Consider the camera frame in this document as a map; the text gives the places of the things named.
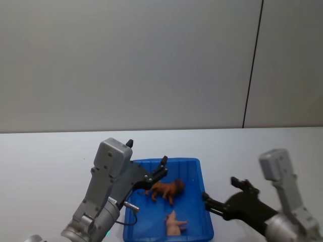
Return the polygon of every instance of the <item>brown toy dog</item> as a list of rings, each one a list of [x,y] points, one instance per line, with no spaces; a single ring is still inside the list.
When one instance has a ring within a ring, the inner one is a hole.
[[[152,191],[151,199],[156,202],[156,196],[158,194],[163,194],[163,198],[167,199],[170,202],[170,205],[174,205],[174,197],[178,194],[183,192],[185,189],[185,184],[181,179],[175,179],[170,184],[156,182],[150,190],[146,190],[145,194],[148,195],[149,191]]]
[[[181,225],[187,224],[187,221],[178,221],[176,219],[176,212],[173,211],[166,218],[166,229],[167,236],[181,235],[181,231],[186,230],[186,228],[180,227]]]

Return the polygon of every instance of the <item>gray wall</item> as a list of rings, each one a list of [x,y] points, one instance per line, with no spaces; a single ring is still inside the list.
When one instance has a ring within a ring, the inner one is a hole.
[[[0,1],[0,132],[241,128],[260,6]],[[245,127],[323,125],[322,12],[265,0]]]

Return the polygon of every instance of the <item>blue bin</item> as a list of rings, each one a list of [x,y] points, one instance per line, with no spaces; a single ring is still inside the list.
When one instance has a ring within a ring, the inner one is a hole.
[[[136,160],[146,170],[153,171],[160,159]],[[205,210],[201,194],[204,184],[201,166],[195,158],[169,158],[167,161],[168,174],[161,182],[171,183],[180,178],[184,181],[185,191],[174,199],[174,207],[169,205],[159,195],[157,201],[151,200],[151,193],[145,196],[144,190],[135,191],[129,198],[129,202],[140,207],[138,222],[133,226],[124,226],[123,239],[125,242],[202,242],[209,241],[214,236],[210,213]],[[173,210],[177,213],[177,219],[187,220],[187,230],[181,236],[166,235],[166,215]],[[125,223],[135,221],[130,209],[126,209]]]

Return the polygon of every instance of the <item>white table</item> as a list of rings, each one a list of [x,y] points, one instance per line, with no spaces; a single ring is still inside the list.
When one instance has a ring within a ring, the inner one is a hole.
[[[280,203],[263,178],[258,157],[287,148],[306,207],[323,225],[323,128],[1,134],[0,240],[20,242],[35,233],[58,236],[85,195],[99,143],[109,137],[133,139],[133,159],[200,159],[205,189],[219,201],[237,192],[230,176],[248,178],[260,189],[260,199],[275,209]],[[241,221],[211,217],[213,241],[264,241]],[[116,224],[104,241],[123,241],[122,232]]]

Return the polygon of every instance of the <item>pink toy animal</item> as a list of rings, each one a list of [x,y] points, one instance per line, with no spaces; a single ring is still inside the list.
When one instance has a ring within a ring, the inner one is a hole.
[[[186,230],[186,228],[180,227],[184,224],[187,224],[187,221],[178,221],[176,219],[176,212],[173,210],[166,218],[167,235],[181,235],[181,231]]]

